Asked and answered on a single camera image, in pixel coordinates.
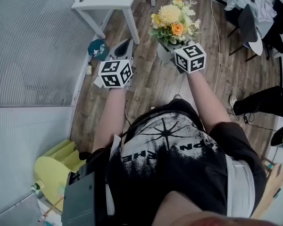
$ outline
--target white wire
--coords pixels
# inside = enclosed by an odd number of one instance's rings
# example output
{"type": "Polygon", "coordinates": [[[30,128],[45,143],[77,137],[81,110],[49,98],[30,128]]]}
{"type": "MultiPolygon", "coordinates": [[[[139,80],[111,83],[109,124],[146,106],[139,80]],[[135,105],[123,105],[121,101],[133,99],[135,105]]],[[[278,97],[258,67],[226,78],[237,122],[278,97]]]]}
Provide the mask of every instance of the white wire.
{"type": "Polygon", "coordinates": [[[213,4],[213,0],[211,0],[211,10],[212,10],[212,15],[213,15],[215,27],[216,27],[216,30],[217,30],[218,44],[219,44],[219,63],[218,63],[217,77],[216,77],[215,84],[214,84],[214,93],[215,93],[215,90],[216,90],[216,83],[217,83],[217,79],[218,79],[218,75],[219,75],[219,67],[220,67],[220,39],[219,39],[219,31],[218,31],[218,28],[217,28],[216,20],[215,20],[215,18],[214,18],[214,13],[213,13],[213,6],[212,6],[212,4],[213,4]]]}

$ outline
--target yellow chair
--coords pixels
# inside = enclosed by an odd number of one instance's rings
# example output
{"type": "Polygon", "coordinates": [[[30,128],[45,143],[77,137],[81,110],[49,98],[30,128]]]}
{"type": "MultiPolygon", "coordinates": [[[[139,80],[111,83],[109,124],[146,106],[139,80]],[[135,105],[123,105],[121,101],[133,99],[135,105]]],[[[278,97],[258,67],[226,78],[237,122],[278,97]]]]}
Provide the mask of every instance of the yellow chair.
{"type": "MultiPolygon", "coordinates": [[[[69,172],[76,173],[86,160],[79,159],[75,143],[65,140],[39,157],[34,164],[34,178],[44,196],[55,204],[63,197],[69,172]]],[[[63,210],[63,200],[56,206],[63,210]]]]}

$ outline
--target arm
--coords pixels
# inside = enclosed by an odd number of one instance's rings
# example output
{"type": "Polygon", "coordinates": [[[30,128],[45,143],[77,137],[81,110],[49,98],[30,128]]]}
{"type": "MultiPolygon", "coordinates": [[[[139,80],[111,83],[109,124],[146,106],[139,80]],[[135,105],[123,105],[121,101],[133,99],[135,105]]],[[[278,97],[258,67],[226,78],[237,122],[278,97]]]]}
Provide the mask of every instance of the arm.
{"type": "Polygon", "coordinates": [[[123,133],[125,123],[125,95],[125,88],[110,90],[97,125],[92,152],[111,143],[114,135],[123,133]]]}
{"type": "Polygon", "coordinates": [[[206,132],[209,134],[220,122],[231,122],[225,108],[215,96],[202,74],[187,74],[190,89],[206,132]]]}

